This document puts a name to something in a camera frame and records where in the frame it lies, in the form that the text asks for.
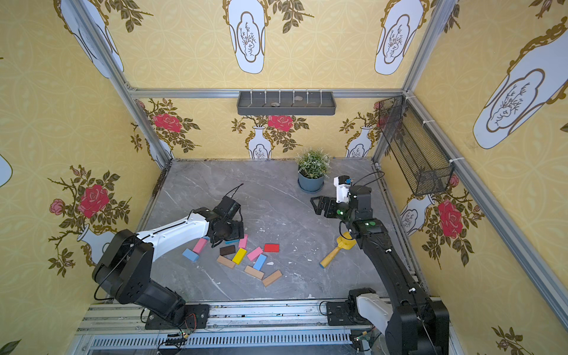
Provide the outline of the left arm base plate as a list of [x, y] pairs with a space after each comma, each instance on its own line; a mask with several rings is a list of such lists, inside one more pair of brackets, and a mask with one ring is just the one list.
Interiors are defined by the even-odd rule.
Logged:
[[186, 304], [168, 314], [151, 311], [146, 319], [146, 330], [180, 329], [194, 331], [204, 329], [209, 319], [208, 304]]

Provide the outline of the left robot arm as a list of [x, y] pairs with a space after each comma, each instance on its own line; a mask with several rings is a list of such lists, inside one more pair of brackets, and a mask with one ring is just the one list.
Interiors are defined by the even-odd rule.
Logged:
[[183, 244], [206, 239], [213, 247], [223, 241], [244, 238], [241, 205], [225, 195], [213, 209], [201, 207], [186, 217], [141, 232], [124, 229], [112, 239], [94, 272], [93, 280], [121, 304], [149, 309], [174, 327], [187, 327], [191, 320], [186, 301], [173, 290], [151, 279], [152, 264]]

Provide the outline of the red block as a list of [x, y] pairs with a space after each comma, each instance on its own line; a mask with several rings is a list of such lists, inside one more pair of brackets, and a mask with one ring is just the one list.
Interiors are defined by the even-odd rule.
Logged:
[[263, 251], [266, 253], [278, 253], [280, 251], [280, 245], [276, 243], [266, 243], [263, 247]]

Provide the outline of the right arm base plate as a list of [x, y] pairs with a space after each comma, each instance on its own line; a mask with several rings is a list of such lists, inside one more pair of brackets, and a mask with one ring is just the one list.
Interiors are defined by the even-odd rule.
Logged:
[[329, 326], [356, 325], [351, 318], [347, 300], [342, 302], [327, 302], [325, 309]]

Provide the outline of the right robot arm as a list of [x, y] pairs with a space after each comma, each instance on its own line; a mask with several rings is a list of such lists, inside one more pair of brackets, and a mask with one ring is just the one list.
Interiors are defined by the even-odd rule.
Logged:
[[337, 218], [373, 263], [388, 293], [385, 303], [373, 293], [356, 297], [356, 312], [385, 338], [389, 354], [448, 354], [448, 309], [432, 300], [405, 267], [383, 223], [373, 216], [371, 188], [351, 186], [345, 202], [313, 197], [314, 212]]

